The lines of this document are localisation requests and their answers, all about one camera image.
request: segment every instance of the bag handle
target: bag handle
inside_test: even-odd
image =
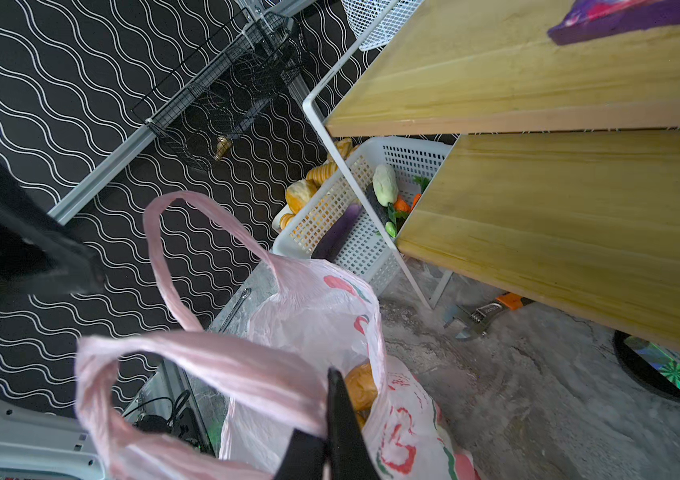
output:
[[[76,354],[76,416],[119,480],[267,478],[237,462],[200,456],[177,438],[140,432],[112,408],[118,358],[154,352],[230,398],[325,438],[327,389],[297,354],[213,332],[158,332],[114,340],[84,337]]]
[[[161,241],[161,214],[166,208],[172,204],[173,201],[181,198],[195,206],[200,212],[209,217],[223,230],[227,230],[230,235],[240,241],[249,251],[259,256],[276,275],[274,268],[274,256],[264,249],[257,240],[249,235],[249,232],[241,225],[241,222],[236,220],[236,217],[228,212],[225,208],[220,206],[211,198],[187,190],[172,192],[171,194],[156,197],[145,208],[142,216],[142,225],[145,230],[145,236],[148,238],[148,255],[150,263],[155,274],[155,282],[158,285],[158,291],[166,302],[166,306],[172,315],[179,322],[180,326],[185,330],[192,332],[200,332],[201,323],[196,315],[185,306],[180,300],[180,295],[172,283],[172,274],[169,272],[169,266],[166,264],[164,257],[164,247]]]

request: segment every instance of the black round object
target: black round object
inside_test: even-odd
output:
[[[617,362],[623,371],[649,392],[680,402],[680,390],[625,344],[628,337],[627,333],[615,330],[612,339]]]

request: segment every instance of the light green vegetable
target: light green vegetable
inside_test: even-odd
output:
[[[374,194],[377,196],[380,205],[387,206],[396,203],[398,184],[396,184],[396,171],[391,165],[378,165],[374,169],[372,184],[374,185]]]
[[[388,235],[392,236],[393,238],[396,237],[396,226],[393,225],[393,222],[388,222],[385,224],[385,231],[388,232]]]

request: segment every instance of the purple eggplant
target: purple eggplant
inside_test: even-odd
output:
[[[351,230],[356,225],[362,210],[363,208],[359,204],[351,204],[346,208],[345,213],[337,219],[335,224],[321,238],[321,241],[318,242],[311,258],[334,262],[345,245],[348,235],[351,234]]]

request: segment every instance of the eggplant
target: eggplant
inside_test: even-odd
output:
[[[358,216],[363,209],[359,204],[351,204],[346,208],[345,213],[327,230],[318,242],[318,245],[316,245],[316,248],[313,249],[311,258],[334,262],[345,245],[348,235],[351,234],[351,230],[356,225]]]
[[[380,205],[380,202],[377,201],[377,194],[374,193],[374,184],[369,184],[369,187],[364,191],[364,196],[369,200],[369,203],[372,204],[374,213],[377,214],[377,217],[380,218],[380,222],[382,222],[383,225],[390,221],[387,216],[387,208]]]

